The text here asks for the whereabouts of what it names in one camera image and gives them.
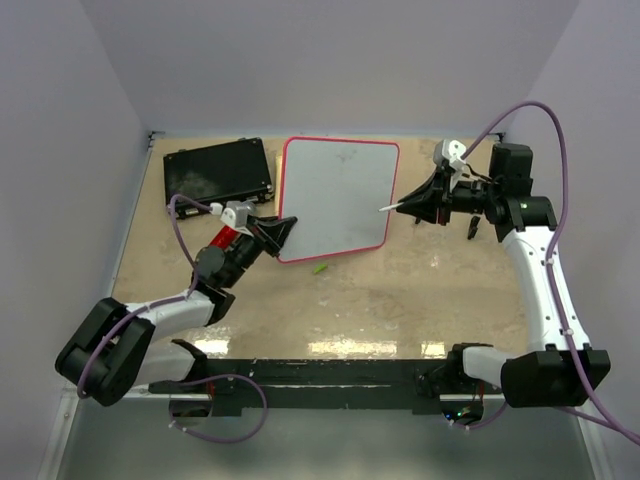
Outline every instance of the green object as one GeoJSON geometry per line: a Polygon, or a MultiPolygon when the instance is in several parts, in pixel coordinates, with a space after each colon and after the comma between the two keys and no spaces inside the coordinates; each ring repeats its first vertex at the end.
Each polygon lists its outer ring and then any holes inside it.
{"type": "Polygon", "coordinates": [[[318,265],[316,268],[313,269],[313,274],[317,275],[322,270],[326,270],[328,266],[329,265],[327,265],[326,263],[321,263],[320,265],[318,265]]]}

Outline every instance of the black case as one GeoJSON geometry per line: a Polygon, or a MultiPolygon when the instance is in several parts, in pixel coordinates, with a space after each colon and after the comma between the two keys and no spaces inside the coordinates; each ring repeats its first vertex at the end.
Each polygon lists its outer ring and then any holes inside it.
{"type": "MultiPolygon", "coordinates": [[[[273,196],[267,157],[260,138],[181,150],[164,157],[165,201],[181,193],[200,203],[230,200],[264,203],[273,196]]],[[[206,213],[176,202],[179,218],[206,213]]]]}

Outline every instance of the black metal bar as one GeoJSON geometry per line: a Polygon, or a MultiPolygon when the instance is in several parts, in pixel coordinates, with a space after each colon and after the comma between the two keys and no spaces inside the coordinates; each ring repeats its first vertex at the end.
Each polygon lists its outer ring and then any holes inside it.
{"type": "MultiPolygon", "coordinates": [[[[209,359],[202,378],[225,373],[250,377],[265,391],[270,408],[410,410],[418,415],[439,415],[439,395],[472,394],[477,387],[475,380],[451,388],[430,382],[430,374],[445,366],[444,359],[209,359]]],[[[240,415],[243,408],[261,406],[260,398],[245,382],[224,379],[215,382],[214,388],[213,415],[240,415]]],[[[159,382],[150,385],[149,392],[206,393],[206,387],[159,382]]]]}

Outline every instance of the wooden table surface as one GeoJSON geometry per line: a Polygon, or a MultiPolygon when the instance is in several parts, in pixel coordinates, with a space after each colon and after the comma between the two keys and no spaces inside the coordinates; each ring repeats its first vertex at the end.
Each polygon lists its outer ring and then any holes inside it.
{"type": "MultiPolygon", "coordinates": [[[[160,138],[151,154],[116,279],[122,302],[174,295],[189,283],[189,264],[166,213],[162,157],[235,138],[160,138]]],[[[272,178],[285,138],[263,138],[272,178]]],[[[400,146],[395,197],[433,170],[439,139],[384,138],[400,146]]],[[[488,169],[491,142],[469,161],[488,169]]],[[[260,207],[274,213],[274,203],[260,207]]],[[[526,324],[511,263],[486,222],[466,239],[470,216],[453,214],[447,227],[393,213],[378,250],[319,261],[280,264],[262,255],[236,284],[237,299],[218,324],[184,332],[213,357],[422,358],[441,357],[458,342],[486,342],[513,353],[526,347],[526,324]]],[[[193,255],[221,228],[213,216],[180,222],[193,255]]]]}

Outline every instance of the white wall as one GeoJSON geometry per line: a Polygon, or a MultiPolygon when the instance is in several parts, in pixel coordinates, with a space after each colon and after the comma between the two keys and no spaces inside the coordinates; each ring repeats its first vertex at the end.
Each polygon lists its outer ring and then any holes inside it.
{"type": "Polygon", "coordinates": [[[0,7],[0,478],[35,478],[60,400],[53,368],[105,293],[141,123],[76,0],[0,7]]]}
{"type": "Polygon", "coordinates": [[[81,0],[143,122],[475,133],[525,97],[578,0],[81,0]]]}
{"type": "MultiPolygon", "coordinates": [[[[582,0],[530,97],[548,102],[566,131],[570,211],[560,242],[569,286],[596,348],[613,368],[598,392],[640,431],[640,4],[582,0]]],[[[531,145],[535,190],[560,211],[553,127],[523,111],[508,139],[531,145]]],[[[603,431],[617,478],[637,478],[638,447],[603,431]]]]}

